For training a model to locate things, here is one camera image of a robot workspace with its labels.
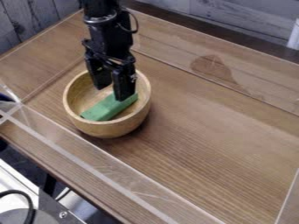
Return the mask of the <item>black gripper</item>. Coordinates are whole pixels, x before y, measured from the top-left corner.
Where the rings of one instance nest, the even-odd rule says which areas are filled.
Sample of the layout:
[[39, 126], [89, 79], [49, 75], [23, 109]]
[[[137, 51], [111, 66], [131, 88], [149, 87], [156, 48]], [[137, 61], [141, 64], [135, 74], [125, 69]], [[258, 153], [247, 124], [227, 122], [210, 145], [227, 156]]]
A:
[[81, 44], [93, 86], [100, 90], [113, 81], [115, 97], [121, 102], [136, 92], [136, 58], [131, 53], [136, 30], [131, 28], [129, 11], [84, 10], [84, 23], [89, 39]]

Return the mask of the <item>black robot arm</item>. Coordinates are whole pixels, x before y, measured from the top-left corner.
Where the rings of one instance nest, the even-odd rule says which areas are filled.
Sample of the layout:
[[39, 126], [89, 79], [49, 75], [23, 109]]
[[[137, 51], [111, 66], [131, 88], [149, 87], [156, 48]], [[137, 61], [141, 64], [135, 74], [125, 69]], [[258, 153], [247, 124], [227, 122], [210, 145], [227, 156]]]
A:
[[113, 85], [117, 101], [136, 92], [136, 58], [129, 11], [119, 0], [81, 0], [89, 38], [81, 41], [88, 74], [97, 90]]

